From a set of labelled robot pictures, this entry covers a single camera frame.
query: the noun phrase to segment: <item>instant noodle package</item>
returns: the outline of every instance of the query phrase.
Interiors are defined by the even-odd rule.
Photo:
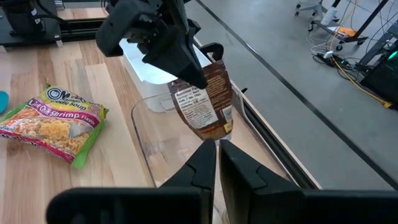
[[[0,135],[37,146],[73,167],[82,168],[108,110],[66,91],[48,86],[39,96],[0,119]]]

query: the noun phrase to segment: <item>brown snack bag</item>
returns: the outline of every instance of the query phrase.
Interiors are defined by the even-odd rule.
[[[214,62],[203,72],[208,82],[204,90],[180,79],[168,83],[174,106],[200,139],[231,139],[233,90],[224,62]]]

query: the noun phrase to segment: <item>wooden countertop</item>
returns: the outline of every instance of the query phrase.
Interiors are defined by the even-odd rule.
[[[104,16],[100,8],[67,9],[58,15],[64,19]],[[151,170],[146,165],[131,121],[131,109],[141,96],[123,63],[121,57],[105,58],[95,41],[64,43],[60,48],[55,44],[26,47],[0,54],[0,90],[10,96],[7,110],[38,95],[46,83],[109,108],[107,125],[82,170],[33,146],[0,139],[1,223],[45,223],[51,198],[72,187],[152,187],[151,173],[162,182],[170,175],[166,172],[174,171],[161,172],[168,165],[156,157],[148,158],[152,159]],[[233,131],[235,144],[250,146],[248,154],[286,175],[242,118],[234,123],[235,129],[239,130]]]

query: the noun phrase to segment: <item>transparent container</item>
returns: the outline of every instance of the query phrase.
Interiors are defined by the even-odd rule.
[[[138,101],[131,113],[140,147],[149,166],[154,185],[157,187],[173,176],[202,143],[202,140],[180,119],[175,108],[169,110],[165,108],[164,112],[158,113],[152,111],[147,105],[148,101],[161,102],[157,98],[167,97],[171,97],[170,93]],[[275,173],[286,178],[287,174],[270,154],[267,145],[252,129],[249,121],[241,116],[243,108],[241,103],[242,99],[234,95],[234,123],[231,142]],[[213,223],[228,223],[218,164]]]

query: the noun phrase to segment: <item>black equipment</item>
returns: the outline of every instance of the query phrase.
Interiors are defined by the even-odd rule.
[[[361,81],[363,86],[398,105],[398,47],[385,55]]]
[[[109,12],[96,34],[105,56],[123,54],[119,42],[127,38],[145,54],[142,59],[192,85],[205,88],[207,82],[193,51],[193,36],[200,26],[187,19],[184,4],[189,0],[110,0]]]
[[[0,16],[3,16],[0,19],[0,45],[17,47],[55,43],[61,39],[61,31],[60,22],[51,18],[54,13],[53,0],[0,0]]]
[[[216,144],[206,140],[158,189],[67,190],[47,209],[53,223],[211,223]],[[305,190],[220,141],[220,176],[231,224],[396,223],[394,191]]]

